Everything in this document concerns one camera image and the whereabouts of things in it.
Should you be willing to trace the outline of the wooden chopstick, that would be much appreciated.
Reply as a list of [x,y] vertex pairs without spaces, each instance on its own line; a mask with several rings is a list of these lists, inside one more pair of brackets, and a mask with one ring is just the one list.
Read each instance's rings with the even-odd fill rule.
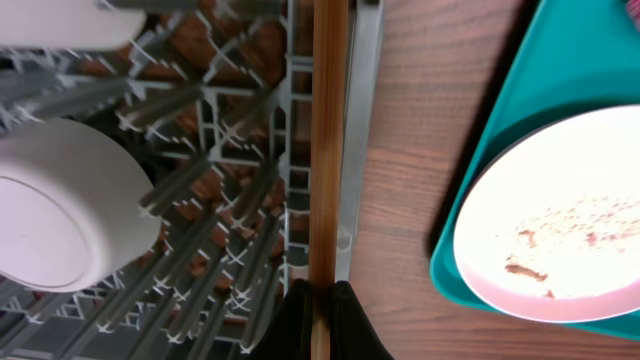
[[310,355],[331,357],[329,300],[335,281],[345,110],[349,3],[314,2],[309,281]]

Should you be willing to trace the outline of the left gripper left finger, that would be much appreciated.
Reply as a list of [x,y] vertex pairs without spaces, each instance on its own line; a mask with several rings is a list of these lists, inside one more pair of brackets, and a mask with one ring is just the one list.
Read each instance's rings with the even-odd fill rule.
[[295,280],[249,360],[310,360],[313,310],[311,285]]

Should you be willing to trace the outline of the white cup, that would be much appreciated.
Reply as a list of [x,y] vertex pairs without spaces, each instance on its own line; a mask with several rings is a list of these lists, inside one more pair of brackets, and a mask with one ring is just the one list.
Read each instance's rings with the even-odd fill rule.
[[140,33],[146,14],[93,0],[1,0],[1,46],[113,50]]

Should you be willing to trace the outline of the red snack wrapper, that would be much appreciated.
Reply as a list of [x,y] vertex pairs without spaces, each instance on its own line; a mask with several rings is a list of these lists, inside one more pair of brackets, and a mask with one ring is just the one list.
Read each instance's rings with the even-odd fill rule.
[[640,0],[626,0],[625,11],[636,30],[640,30]]

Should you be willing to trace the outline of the grey green bowl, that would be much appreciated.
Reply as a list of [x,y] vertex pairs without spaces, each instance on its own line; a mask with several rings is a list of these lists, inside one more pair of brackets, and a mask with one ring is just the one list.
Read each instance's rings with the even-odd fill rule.
[[161,222],[138,202],[153,185],[117,142],[53,119],[1,139],[1,274],[49,292],[90,287],[145,254]]

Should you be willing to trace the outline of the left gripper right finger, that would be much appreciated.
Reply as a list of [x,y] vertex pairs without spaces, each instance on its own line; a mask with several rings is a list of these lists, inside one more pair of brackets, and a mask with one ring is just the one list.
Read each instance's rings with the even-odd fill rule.
[[347,281],[332,288],[330,335],[331,360],[393,360]]

